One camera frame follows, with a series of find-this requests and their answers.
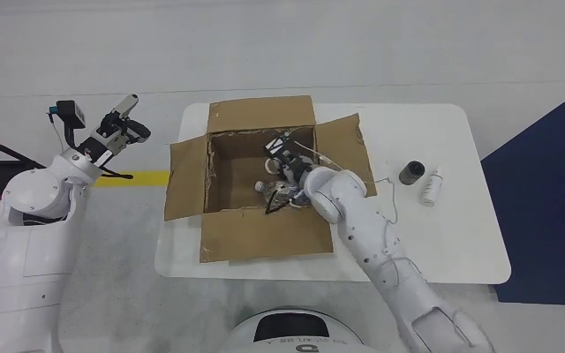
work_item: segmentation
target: small bottle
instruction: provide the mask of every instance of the small bottle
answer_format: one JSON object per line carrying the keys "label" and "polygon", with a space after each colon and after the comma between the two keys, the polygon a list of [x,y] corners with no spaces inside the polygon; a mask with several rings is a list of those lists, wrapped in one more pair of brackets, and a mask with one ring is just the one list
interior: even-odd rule
{"label": "small bottle", "polygon": [[435,205],[435,201],[440,194],[441,183],[443,183],[443,176],[441,175],[441,167],[438,167],[433,171],[420,195],[420,203],[422,205],[427,207]]}

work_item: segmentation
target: yellow line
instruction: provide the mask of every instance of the yellow line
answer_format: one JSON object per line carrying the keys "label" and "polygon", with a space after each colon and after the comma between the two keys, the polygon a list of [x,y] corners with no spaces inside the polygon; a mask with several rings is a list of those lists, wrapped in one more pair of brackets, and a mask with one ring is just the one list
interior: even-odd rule
{"label": "yellow line", "polygon": [[99,177],[95,187],[121,187],[121,186],[167,186],[169,183],[168,170],[134,170],[120,171],[120,174],[132,174],[133,179],[121,177]]}

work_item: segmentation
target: gray floor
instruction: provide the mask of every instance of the gray floor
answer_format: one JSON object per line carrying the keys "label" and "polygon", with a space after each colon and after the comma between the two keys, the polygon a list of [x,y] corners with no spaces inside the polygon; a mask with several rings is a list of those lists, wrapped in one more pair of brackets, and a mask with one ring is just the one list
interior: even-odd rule
{"label": "gray floor", "polygon": [[[59,149],[43,115],[49,105],[76,99],[92,129],[138,93],[133,116],[153,137],[112,168],[165,169],[189,104],[311,94],[316,102],[457,104],[484,157],[563,102],[564,12],[557,0],[6,0],[0,140],[49,164]],[[163,278],[154,270],[163,190],[90,196],[62,305],[66,352],[208,353],[241,319],[280,305],[327,312],[368,345],[405,351],[368,284]],[[487,286],[437,289],[500,352],[563,352],[563,307],[500,304]]]}

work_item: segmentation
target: bottle cap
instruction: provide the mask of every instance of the bottle cap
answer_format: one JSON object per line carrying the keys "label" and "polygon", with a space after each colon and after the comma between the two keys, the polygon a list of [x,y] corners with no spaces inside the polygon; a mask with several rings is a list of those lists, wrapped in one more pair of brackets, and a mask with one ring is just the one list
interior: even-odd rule
{"label": "bottle cap", "polygon": [[263,190],[263,186],[265,184],[263,182],[257,182],[255,183],[255,191],[256,192],[261,192]]}
{"label": "bottle cap", "polygon": [[438,168],[433,171],[432,175],[443,177],[443,175],[441,174],[441,166],[438,166]]}

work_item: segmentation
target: open cardboard box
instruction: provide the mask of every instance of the open cardboard box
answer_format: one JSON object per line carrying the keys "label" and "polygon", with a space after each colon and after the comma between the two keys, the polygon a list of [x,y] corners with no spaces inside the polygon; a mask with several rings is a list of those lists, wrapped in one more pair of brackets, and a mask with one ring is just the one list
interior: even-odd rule
{"label": "open cardboard box", "polygon": [[357,114],[315,124],[310,96],[210,104],[207,134],[170,146],[165,221],[202,214],[200,262],[332,252],[328,223],[313,208],[265,214],[253,186],[277,180],[265,171],[263,147],[291,131],[291,139],[354,171],[368,182],[368,196],[376,195],[358,124]]}

